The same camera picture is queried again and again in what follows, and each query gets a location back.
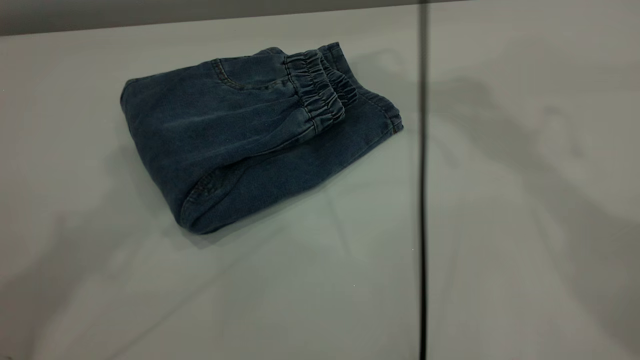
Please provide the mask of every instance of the denim fabric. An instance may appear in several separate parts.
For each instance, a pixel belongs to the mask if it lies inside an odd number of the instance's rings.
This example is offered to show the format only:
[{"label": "denim fabric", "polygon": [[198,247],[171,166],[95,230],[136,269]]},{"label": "denim fabric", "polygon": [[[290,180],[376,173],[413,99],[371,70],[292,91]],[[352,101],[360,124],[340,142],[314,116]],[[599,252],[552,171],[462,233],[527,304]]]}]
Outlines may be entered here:
[{"label": "denim fabric", "polygon": [[132,79],[120,104],[176,221],[197,234],[319,185],[402,129],[338,43]]}]

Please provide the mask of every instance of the white surface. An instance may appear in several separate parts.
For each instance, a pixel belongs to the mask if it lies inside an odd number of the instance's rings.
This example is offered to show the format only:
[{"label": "white surface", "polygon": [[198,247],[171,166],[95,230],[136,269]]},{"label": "white surface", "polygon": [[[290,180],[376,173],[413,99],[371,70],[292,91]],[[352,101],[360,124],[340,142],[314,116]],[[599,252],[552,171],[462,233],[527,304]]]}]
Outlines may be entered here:
[{"label": "white surface", "polygon": [[[639,358],[638,5],[432,9],[431,358]],[[0,38],[0,350],[417,358],[416,20],[404,6]],[[180,231],[127,133],[124,81],[336,40],[406,129],[313,192]]]}]

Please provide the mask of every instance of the gray surface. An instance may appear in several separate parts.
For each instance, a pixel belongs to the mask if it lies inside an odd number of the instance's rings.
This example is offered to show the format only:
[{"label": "gray surface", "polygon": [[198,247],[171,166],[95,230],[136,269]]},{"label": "gray surface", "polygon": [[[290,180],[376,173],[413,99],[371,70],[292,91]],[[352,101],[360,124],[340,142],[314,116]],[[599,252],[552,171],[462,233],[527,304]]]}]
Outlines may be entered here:
[{"label": "gray surface", "polygon": [[[444,2],[452,0],[434,0]],[[375,8],[418,0],[3,0],[0,35]]]}]

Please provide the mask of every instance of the blue denim pants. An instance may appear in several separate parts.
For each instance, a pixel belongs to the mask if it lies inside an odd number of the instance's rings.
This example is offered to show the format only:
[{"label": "blue denim pants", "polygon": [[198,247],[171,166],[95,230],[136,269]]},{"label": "blue denim pants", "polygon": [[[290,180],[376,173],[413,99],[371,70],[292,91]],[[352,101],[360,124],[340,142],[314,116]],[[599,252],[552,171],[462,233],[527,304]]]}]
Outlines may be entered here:
[{"label": "blue denim pants", "polygon": [[196,234],[319,185],[403,128],[338,43],[132,79],[120,105],[176,222]]}]

